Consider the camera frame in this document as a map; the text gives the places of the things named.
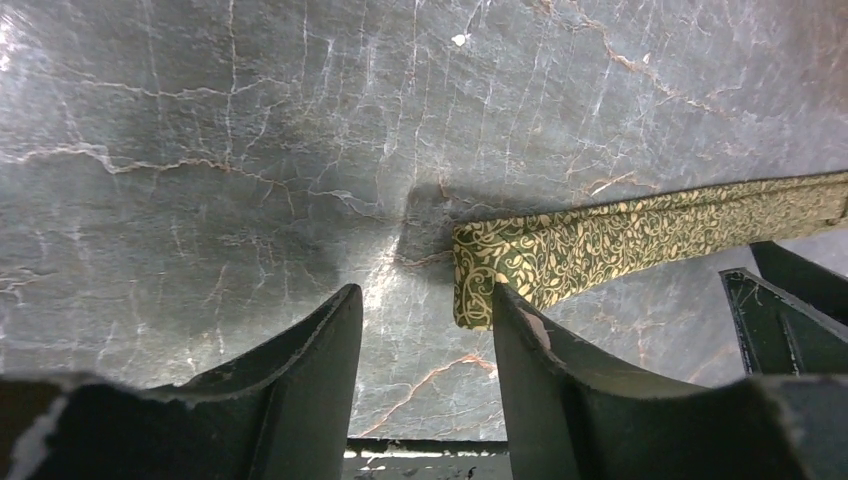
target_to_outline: gold floral pattern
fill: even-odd
[[[492,325],[495,282],[537,308],[628,273],[848,226],[848,172],[699,188],[576,210],[473,222],[453,232],[454,317]]]

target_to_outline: floor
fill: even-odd
[[[848,169],[841,0],[6,0],[0,369],[184,382],[365,291],[354,437],[501,440],[454,326],[473,219]],[[844,232],[788,245],[848,273]],[[717,272],[549,315],[627,361],[742,375]]]

